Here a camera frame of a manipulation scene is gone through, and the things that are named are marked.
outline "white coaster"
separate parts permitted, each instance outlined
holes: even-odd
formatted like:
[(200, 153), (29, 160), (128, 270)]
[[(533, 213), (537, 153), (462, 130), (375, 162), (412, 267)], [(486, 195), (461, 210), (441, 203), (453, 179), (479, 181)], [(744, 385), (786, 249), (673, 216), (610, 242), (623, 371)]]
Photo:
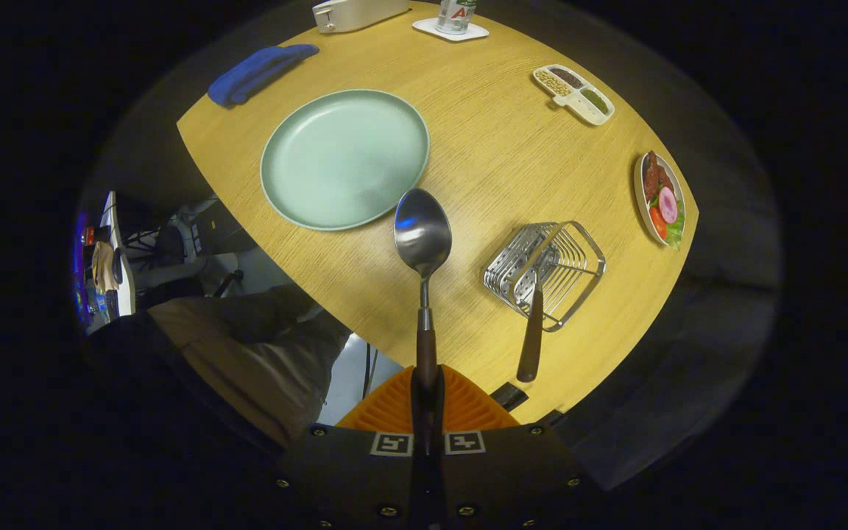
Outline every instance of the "white coaster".
[(470, 39), (478, 39), (480, 37), (486, 37), (489, 34), (489, 30), (484, 27), (479, 27), (477, 24), (470, 23), (467, 26), (467, 32), (461, 33), (460, 35), (451, 35), (450, 33), (444, 33), (443, 31), (437, 31), (437, 17), (433, 19), (424, 19), (415, 21), (415, 23), (411, 24), (414, 29), (420, 29), (426, 33), (430, 33), (432, 35), (437, 35), (437, 37), (441, 37), (447, 40), (470, 40)]

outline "salad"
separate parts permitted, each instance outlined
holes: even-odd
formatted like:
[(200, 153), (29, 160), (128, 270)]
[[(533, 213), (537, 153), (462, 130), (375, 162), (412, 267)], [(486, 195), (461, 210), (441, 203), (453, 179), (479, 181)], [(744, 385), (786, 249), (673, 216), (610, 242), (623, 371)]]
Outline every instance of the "salad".
[(660, 239), (679, 250), (682, 228), (686, 221), (686, 208), (677, 200), (666, 170), (657, 162), (657, 154), (650, 151), (646, 156), (646, 171), (643, 172), (643, 196), (650, 212), (650, 221)]

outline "seeds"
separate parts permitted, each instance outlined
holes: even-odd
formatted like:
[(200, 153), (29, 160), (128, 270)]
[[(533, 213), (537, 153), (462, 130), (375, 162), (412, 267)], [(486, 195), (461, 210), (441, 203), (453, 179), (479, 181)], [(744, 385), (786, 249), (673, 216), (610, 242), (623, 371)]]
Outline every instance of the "seeds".
[(538, 76), (538, 80), (542, 81), (546, 87), (551, 88), (554, 93), (558, 95), (568, 95), (571, 93), (571, 87), (565, 84), (565, 81), (560, 80), (558, 77), (555, 77), (552, 74), (549, 74), (548, 71), (539, 70), (535, 73)]
[(602, 100), (600, 98), (600, 96), (598, 96), (598, 94), (595, 93), (595, 91), (589, 90), (589, 88), (585, 88), (585, 90), (582, 91), (582, 95), (584, 97), (588, 98), (588, 101), (595, 104), (595, 107), (597, 107), (598, 110), (600, 110), (601, 112), (603, 112), (605, 114), (608, 113), (607, 104), (604, 103), (604, 100)]
[(568, 81), (568, 84), (575, 88), (581, 88), (584, 86), (584, 83), (578, 78), (574, 77), (569, 71), (562, 70), (561, 68), (549, 68), (552, 74), (558, 75), (563, 80)]

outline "light green plate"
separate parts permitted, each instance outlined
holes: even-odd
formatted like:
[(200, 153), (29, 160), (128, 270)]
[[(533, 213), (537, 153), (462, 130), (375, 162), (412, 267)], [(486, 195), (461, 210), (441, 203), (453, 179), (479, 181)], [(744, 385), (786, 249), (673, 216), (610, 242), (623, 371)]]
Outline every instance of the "light green plate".
[(383, 91), (341, 91), (286, 117), (264, 147), (266, 200), (315, 230), (363, 225), (390, 211), (427, 166), (431, 136), (407, 101)]

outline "dark background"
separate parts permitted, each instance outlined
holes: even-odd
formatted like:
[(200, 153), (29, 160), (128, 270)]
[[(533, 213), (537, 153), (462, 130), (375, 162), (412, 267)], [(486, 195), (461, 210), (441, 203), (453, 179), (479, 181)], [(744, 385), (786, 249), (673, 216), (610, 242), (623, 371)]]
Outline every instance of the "dark background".
[[(591, 509), (609, 527), (848, 526), (848, 3), (576, 4), (686, 71), (751, 138), (787, 255), (780, 318), (738, 402), (672, 465)], [(165, 70), (266, 9), (0, 9), (0, 526), (245, 526), (225, 477), (103, 419), (112, 412), (81, 376), (60, 286), (77, 197), (115, 120)]]

